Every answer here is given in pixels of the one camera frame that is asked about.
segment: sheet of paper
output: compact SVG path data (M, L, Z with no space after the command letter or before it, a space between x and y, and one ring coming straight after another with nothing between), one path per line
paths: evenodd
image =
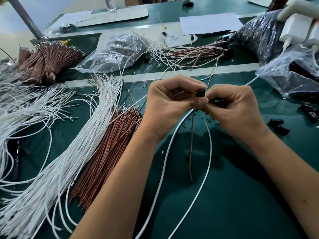
M183 35L213 33L225 30L237 31L242 27L236 13L180 17Z
M259 6L268 7L271 3L271 0L248 0L248 2L257 4Z
M74 12L74 13L65 13L61 16L54 24L49 27L50 30L56 30L62 26L62 24L73 24L77 25L77 22L84 17L90 15L93 11L84 11L84 12Z
M145 6L133 6L121 8L114 12L101 12L88 15L78 21L78 27L85 27L97 24L106 24L148 16L148 10Z

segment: plastic bag of metal terminals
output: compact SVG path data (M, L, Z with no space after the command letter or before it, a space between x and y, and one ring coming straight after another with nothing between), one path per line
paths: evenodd
M319 92L319 57L302 45L263 65L256 75L266 80L283 97Z
M281 54L283 42L279 41L285 23L277 20L281 10L255 17L232 36L235 42L255 53L261 65Z
M146 52L148 42L134 33L119 33L110 37L99 50L93 51L74 69L82 72L113 72L132 66Z
M52 36L67 33L70 30L76 29L77 26L69 23L63 23L61 24L58 28L48 28L46 30L42 31L43 37L44 38L51 38Z

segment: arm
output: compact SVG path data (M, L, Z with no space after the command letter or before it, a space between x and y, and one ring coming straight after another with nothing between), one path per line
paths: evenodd
M186 76L153 82L143 120L71 238L131 239L158 142L185 112L208 102L206 85Z
M267 127L252 89L214 85L205 96L210 101L216 97L225 99L224 108L209 103L202 110L254 153L309 238L319 238L319 173Z

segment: workbench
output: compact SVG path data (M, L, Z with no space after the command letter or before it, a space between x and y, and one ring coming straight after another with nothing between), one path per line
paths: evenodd
M264 7L249 4L247 0L193 0L193 2L194 7L192 8L183 8L181 1L149 4L146 5L149 11L148 18L81 28L54 39L71 39L70 44L81 48L88 55L96 48L100 34L107 29L158 25L158 15L163 23L168 23L177 22L182 16L236 12L245 22L245 18L251 19L254 15L265 12ZM313 0L313 2L318 4L319 0ZM211 37L205 40L199 38L194 45L208 44L217 38ZM210 86L221 83L246 84L255 77L256 68L254 67L257 62L255 56L237 48L234 57L220 59ZM211 63L205 68L211 68L213 65L214 63ZM143 61L138 61L132 67L125 69L124 76L151 75L166 69L165 66L160 68L156 66L152 62L145 64ZM79 84L83 83L77 83L79 80L89 79L88 73L83 74L76 71L70 74L73 71L72 69L66 70L65 76L61 78L67 81L67 86L80 87ZM196 78L204 78L204 76L197 74ZM142 82L125 82L121 103L132 104L128 96L128 88L133 99L137 101L147 93L151 82L151 80L148 81L147 88L142 88ZM285 127L289 128L291 132L282 137L282 140L309 165L319 171L319 149L317 148L319 129L297 111L300 103L283 99L262 79L256 80L251 87L257 97L265 122L272 118L283 119ZM95 87L78 88L78 93L91 94L95 91ZM143 113L145 100L141 101L139 106ZM81 103L80 107L69 108L68 111L72 113L72 116L79 118L73 122L56 121L54 123L53 142L48 162L54 160L68 147L89 118L89 109L84 103ZM193 181L190 180L188 169L191 121L186 120L184 127L179 129L172 144L163 184L142 238L167 238L189 208L203 181L209 162L210 145L208 132L201 117L201 112L197 112L197 116L194 116ZM288 204L258 161L223 132L216 121L209 122L208 126L213 141L210 171L194 206L173 238L307 238ZM26 133L37 130L38 126L30 127ZM149 213L171 136L172 132L160 142L156 150L134 236L140 231ZM28 149L28 155L25 155L22 161L22 180L34 177L38 173L46 156L49 141L49 132L45 130L26 140L25 147ZM69 205L69 211L76 222L80 221L84 214L75 200ZM63 227L59 213L56 214L55 224ZM59 232L59 235L61 238L70 236L66 230ZM49 223L43 224L36 238L54 238Z

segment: black pen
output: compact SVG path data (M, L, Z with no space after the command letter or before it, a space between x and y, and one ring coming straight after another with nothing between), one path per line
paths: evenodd
M213 33L204 33L202 34L202 38L210 37L210 36L215 36L215 35L222 35L229 33L231 30L224 30L224 31L218 31L218 32L213 32Z

